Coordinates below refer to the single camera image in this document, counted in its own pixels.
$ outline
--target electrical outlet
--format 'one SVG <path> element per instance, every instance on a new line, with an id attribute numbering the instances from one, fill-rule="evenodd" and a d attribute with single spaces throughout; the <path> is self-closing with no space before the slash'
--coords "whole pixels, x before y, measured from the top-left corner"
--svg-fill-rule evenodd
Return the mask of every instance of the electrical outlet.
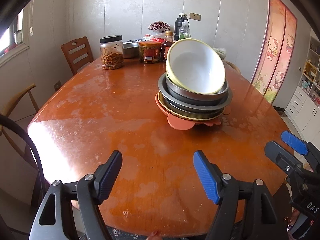
<path id="1" fill-rule="evenodd" d="M 189 19 L 201 21 L 201 15 L 196 13 L 189 13 Z"/>
<path id="2" fill-rule="evenodd" d="M 59 88 L 62 87 L 61 81 L 59 80 L 57 83 L 53 85 L 53 87 L 54 87 L 54 90 L 57 92 Z"/>

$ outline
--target orange lid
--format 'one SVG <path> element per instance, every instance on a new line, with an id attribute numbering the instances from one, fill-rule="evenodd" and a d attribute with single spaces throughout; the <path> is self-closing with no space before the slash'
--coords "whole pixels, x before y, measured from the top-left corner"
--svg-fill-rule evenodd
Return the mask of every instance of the orange lid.
<path id="1" fill-rule="evenodd" d="M 159 41 L 140 41 L 139 45 L 157 47 L 157 46 L 161 45 L 161 42 L 159 42 Z"/>

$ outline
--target metal bolt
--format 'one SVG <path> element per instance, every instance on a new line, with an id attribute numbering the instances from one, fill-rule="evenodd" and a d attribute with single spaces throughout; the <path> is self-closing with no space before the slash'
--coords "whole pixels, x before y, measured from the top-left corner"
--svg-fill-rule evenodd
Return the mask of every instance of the metal bolt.
<path id="1" fill-rule="evenodd" d="M 259 186 L 263 185 L 263 180 L 262 179 L 256 179 L 256 184 Z"/>
<path id="2" fill-rule="evenodd" d="M 225 180 L 229 180 L 229 179 L 231 179 L 231 175 L 228 174 L 228 173 L 225 173 L 225 174 L 222 175 L 222 178 L 225 179 Z"/>
<path id="3" fill-rule="evenodd" d="M 92 180 L 93 179 L 93 175 L 92 174 L 87 174 L 84 176 L 85 180 Z"/>
<path id="4" fill-rule="evenodd" d="M 58 186 L 60 184 L 60 180 L 55 180 L 54 182 L 52 182 L 53 186 Z"/>

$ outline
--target wooden table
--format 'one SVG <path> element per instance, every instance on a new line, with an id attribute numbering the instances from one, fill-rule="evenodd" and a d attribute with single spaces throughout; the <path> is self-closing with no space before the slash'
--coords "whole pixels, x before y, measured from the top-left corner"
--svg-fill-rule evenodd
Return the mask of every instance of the wooden table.
<path id="1" fill-rule="evenodd" d="M 155 103 L 164 72 L 165 64 L 138 59 L 102 70 L 97 59 L 51 97 L 28 133 L 50 183 L 77 181 L 105 163 L 113 150 L 122 152 L 119 176 L 100 206 L 107 225 L 142 235 L 153 230 L 167 236 L 200 235 L 207 232 L 217 206 L 206 197 L 193 153 L 203 150 L 210 162 L 238 180 L 262 179 L 274 194 L 285 174 L 265 157 L 264 146 L 280 142 L 280 133 L 288 128 L 245 78 L 227 68 L 233 100 L 222 125 L 174 130 Z M 238 220 L 242 210 L 240 202 Z"/>

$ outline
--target black lid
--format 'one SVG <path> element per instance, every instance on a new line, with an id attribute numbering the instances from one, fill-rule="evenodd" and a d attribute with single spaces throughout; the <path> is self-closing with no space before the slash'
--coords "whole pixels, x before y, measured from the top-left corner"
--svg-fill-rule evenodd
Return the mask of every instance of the black lid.
<path id="1" fill-rule="evenodd" d="M 113 35 L 113 36 L 100 38 L 100 43 L 107 43 L 107 42 L 121 41 L 121 40 L 122 40 L 122 35 Z"/>

